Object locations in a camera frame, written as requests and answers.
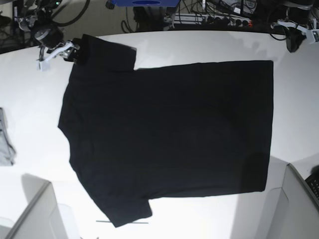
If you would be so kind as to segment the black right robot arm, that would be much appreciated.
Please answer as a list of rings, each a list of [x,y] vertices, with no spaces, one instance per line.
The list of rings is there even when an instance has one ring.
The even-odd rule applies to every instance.
[[[60,0],[27,0],[19,15],[15,17],[19,28],[30,33],[31,42],[39,45],[39,62],[45,60],[45,49],[48,50],[49,54],[58,50],[58,55],[68,57],[68,54],[63,50],[67,42],[64,40],[61,28],[75,23],[83,13],[81,12],[68,22],[56,22],[53,20],[55,16],[67,6],[61,5],[61,3]]]

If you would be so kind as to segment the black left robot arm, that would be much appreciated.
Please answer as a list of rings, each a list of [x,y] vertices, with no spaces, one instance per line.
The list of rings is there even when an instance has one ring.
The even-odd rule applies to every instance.
[[[309,44],[319,42],[319,18],[311,14],[314,0],[284,0],[286,17],[277,21],[286,36],[286,47],[291,53],[296,52],[303,41]]]

